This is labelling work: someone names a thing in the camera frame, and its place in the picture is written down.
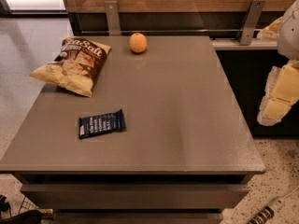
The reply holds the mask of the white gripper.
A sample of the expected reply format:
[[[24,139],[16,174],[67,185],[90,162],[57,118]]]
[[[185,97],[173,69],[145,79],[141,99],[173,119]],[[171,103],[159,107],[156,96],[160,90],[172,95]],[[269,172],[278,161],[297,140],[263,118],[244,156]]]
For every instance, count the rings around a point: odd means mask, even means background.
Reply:
[[[299,60],[299,0],[293,2],[282,18],[264,27],[257,38],[278,38],[278,53],[290,60]],[[281,68],[273,66],[264,90],[257,121],[263,126],[273,126],[299,101],[299,62],[289,61]]]

